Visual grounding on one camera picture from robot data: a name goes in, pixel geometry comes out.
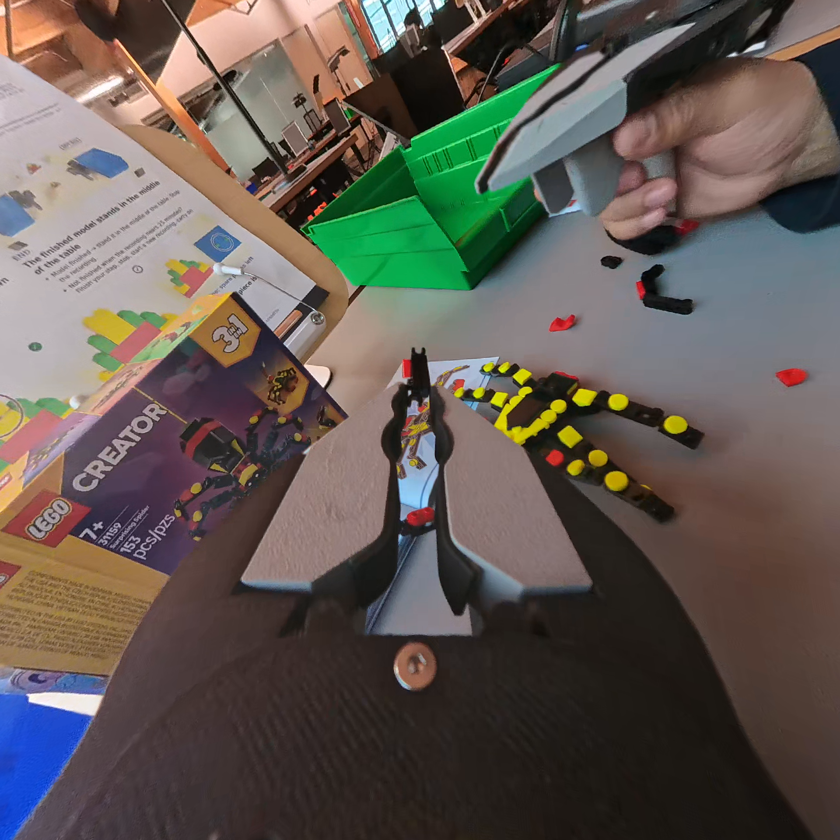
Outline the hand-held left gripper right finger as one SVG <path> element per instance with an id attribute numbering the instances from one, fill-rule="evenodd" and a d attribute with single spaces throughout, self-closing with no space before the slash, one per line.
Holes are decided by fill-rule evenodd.
<path id="1" fill-rule="evenodd" d="M 457 616 L 593 588 L 528 453 L 433 386 L 437 573 Z"/>

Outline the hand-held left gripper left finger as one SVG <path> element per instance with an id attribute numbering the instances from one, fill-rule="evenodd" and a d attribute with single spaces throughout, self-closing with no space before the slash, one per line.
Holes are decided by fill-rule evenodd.
<path id="1" fill-rule="evenodd" d="M 250 587 L 367 607 L 396 572 L 403 387 L 310 447 L 245 568 Z"/>

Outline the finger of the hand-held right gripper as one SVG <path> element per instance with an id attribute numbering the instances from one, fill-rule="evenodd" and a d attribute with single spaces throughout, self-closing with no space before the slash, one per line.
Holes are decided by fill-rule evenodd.
<path id="1" fill-rule="evenodd" d="M 569 67 L 542 87 L 518 115 L 518 127 L 547 124 L 551 129 L 571 129 L 595 121 L 616 125 L 627 110 L 627 88 L 633 72 L 678 44 L 695 24 L 662 30 L 612 57 L 591 55 L 591 67 L 583 60 Z"/>
<path id="2" fill-rule="evenodd" d="M 623 169 L 611 134 L 627 115 L 627 82 L 584 85 L 550 101 L 528 101 L 502 134 L 476 178 L 478 194 L 530 179 L 549 214 L 572 200 L 598 216 L 613 200 Z"/>

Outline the black yellow lego spider model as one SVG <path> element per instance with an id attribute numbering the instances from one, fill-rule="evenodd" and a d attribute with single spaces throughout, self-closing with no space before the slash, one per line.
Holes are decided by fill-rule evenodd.
<path id="1" fill-rule="evenodd" d="M 432 385 L 452 393 L 473 410 L 485 406 L 496 429 L 554 470 L 604 488 L 657 522 L 675 516 L 671 505 L 584 437 L 576 423 L 606 413 L 697 449 L 704 434 L 683 416 L 646 406 L 623 393 L 583 387 L 573 374 L 553 371 L 537 376 L 498 358 L 431 362 L 428 369 Z"/>

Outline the small red black lego assembly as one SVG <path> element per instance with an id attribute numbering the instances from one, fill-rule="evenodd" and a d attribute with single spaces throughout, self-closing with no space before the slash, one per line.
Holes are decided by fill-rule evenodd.
<path id="1" fill-rule="evenodd" d="M 432 382 L 424 347 L 420 350 L 412 348 L 410 357 L 402 361 L 402 378 L 410 401 L 422 404 L 428 399 Z"/>

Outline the person's right forearm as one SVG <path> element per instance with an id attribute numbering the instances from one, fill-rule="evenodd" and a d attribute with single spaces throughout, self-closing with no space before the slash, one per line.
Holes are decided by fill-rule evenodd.
<path id="1" fill-rule="evenodd" d="M 811 72 L 822 111 L 791 168 L 791 181 L 761 205 L 778 225 L 809 234 L 839 224 L 839 43 L 820 46 L 796 61 Z"/>

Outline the open lego instruction booklet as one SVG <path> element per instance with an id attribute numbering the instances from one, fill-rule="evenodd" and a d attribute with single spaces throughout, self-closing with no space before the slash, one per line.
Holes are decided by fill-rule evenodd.
<path id="1" fill-rule="evenodd" d="M 488 384 L 498 356 L 430 361 L 429 379 L 451 392 Z M 427 403 L 412 403 L 402 430 L 402 455 L 397 467 L 401 518 L 433 504 L 438 475 L 435 438 L 427 417 Z M 397 572 L 385 593 L 368 609 L 365 632 L 372 635 L 472 634 L 471 616 L 452 613 L 438 579 L 434 532 L 401 536 Z"/>

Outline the lego set box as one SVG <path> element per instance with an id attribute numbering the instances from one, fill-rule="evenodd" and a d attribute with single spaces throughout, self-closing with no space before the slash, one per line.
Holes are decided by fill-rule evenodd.
<path id="1" fill-rule="evenodd" d="M 2 667 L 110 675 L 180 562 L 345 417 L 242 297 L 199 298 L 2 473 Z"/>

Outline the black red lego leg piece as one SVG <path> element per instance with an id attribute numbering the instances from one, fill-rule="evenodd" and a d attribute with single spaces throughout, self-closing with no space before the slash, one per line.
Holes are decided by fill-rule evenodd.
<path id="1" fill-rule="evenodd" d="M 681 316 L 690 315 L 695 309 L 693 300 L 669 297 L 661 292 L 659 279 L 664 272 L 665 267 L 661 264 L 654 264 L 642 272 L 636 283 L 639 299 L 646 308 Z"/>

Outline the person's right hand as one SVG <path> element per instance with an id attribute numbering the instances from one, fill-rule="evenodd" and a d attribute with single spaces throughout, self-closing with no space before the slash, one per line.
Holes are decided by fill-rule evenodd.
<path id="1" fill-rule="evenodd" d="M 626 117 L 612 145 L 624 168 L 600 220 L 621 240 L 670 209 L 696 220 L 734 213 L 839 166 L 828 100 L 797 60 L 724 59 Z"/>

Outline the green storage bin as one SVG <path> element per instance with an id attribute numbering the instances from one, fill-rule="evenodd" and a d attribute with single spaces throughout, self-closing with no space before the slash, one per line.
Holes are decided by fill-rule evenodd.
<path id="1" fill-rule="evenodd" d="M 546 212 L 523 180 L 478 194 L 496 142 L 551 69 L 416 135 L 301 231 L 354 286 L 475 288 Z"/>

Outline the wooden board with printed sheet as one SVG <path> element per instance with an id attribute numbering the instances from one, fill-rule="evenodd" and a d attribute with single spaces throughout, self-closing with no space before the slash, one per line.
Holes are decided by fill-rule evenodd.
<path id="1" fill-rule="evenodd" d="M 2 56 L 2 472 L 194 299 L 235 291 L 280 337 L 340 273 L 188 143 L 141 143 Z"/>

